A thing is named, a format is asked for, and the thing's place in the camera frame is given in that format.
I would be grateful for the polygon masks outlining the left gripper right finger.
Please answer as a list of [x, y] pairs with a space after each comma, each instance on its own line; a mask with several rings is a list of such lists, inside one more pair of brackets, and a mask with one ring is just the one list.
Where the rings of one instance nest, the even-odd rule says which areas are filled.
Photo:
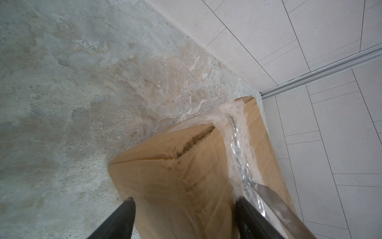
[[235, 202], [235, 224], [241, 239], [284, 238], [244, 197]]

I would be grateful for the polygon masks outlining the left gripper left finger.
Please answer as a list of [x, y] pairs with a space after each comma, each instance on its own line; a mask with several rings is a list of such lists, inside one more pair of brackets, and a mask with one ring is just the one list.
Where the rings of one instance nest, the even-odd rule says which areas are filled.
[[131, 239], [135, 215], [135, 202], [127, 198], [88, 239]]

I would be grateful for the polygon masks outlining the blue utility knife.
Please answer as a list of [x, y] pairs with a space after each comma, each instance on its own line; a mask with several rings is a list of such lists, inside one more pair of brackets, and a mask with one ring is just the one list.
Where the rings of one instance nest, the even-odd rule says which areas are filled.
[[316, 239], [313, 233], [274, 190], [255, 182], [249, 182], [249, 184], [295, 239]]

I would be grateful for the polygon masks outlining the brown taped cardboard box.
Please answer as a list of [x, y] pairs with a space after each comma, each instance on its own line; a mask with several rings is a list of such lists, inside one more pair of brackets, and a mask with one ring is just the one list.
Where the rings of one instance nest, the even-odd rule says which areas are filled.
[[237, 239], [234, 207], [246, 198], [286, 238], [247, 181], [269, 186], [292, 207], [255, 97], [182, 121], [113, 159], [108, 172], [136, 204], [143, 239]]

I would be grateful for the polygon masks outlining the right aluminium corner post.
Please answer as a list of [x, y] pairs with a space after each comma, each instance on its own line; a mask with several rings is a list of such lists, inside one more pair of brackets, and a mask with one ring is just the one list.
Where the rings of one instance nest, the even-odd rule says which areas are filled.
[[339, 74], [346, 70], [358, 67], [360, 65], [369, 63], [371, 61], [380, 59], [382, 57], [382, 45], [370, 47], [352, 56], [346, 57], [327, 66], [321, 67], [310, 73], [294, 78], [290, 81], [282, 83], [276, 87], [266, 90], [261, 93], [262, 99], [268, 99], [273, 96], [283, 94], [285, 92], [294, 90], [301, 86], [325, 79], [327, 77]]

